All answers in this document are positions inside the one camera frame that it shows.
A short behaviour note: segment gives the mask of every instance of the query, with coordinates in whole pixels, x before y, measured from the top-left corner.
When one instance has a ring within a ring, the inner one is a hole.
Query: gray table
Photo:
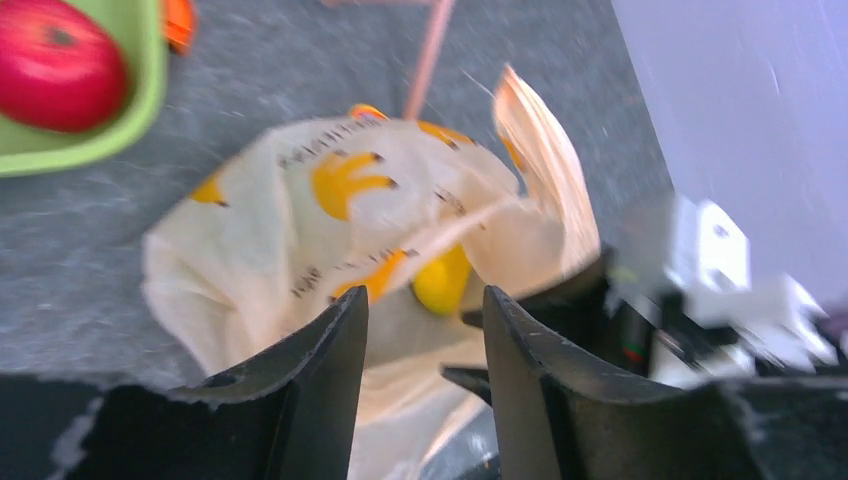
[[[427,15],[311,0],[198,8],[195,48],[171,59],[167,104],[142,141],[88,168],[0,179],[0,369],[199,381],[139,293],[142,234],[268,127],[358,102],[400,114]],[[492,88],[504,62],[569,132],[601,234],[614,241],[620,207],[670,183],[609,1],[459,2],[423,117],[506,158],[479,85]],[[491,453],[492,431],[491,416],[479,418],[428,476]]]

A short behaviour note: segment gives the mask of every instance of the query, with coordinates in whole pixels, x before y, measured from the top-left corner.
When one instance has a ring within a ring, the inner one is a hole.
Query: apple
[[[127,95],[121,50],[61,0],[0,0],[0,114],[65,133],[112,118]]]

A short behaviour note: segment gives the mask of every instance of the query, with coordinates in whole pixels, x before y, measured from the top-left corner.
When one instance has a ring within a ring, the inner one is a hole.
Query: red apple
[[[82,132],[117,113],[128,83],[120,49],[81,11],[61,0],[0,0],[0,114]]]

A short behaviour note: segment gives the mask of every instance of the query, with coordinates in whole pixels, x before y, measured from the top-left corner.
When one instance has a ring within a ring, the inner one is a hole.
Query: green container
[[[123,150],[147,131],[165,93],[167,44],[161,0],[68,0],[97,21],[121,46],[130,68],[124,110],[104,126],[80,134],[27,127],[0,115],[0,176],[80,167]]]

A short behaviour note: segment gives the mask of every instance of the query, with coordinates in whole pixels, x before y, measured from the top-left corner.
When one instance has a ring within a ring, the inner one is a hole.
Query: light purple surface
[[[848,2],[614,0],[675,188],[822,303],[848,281]]]

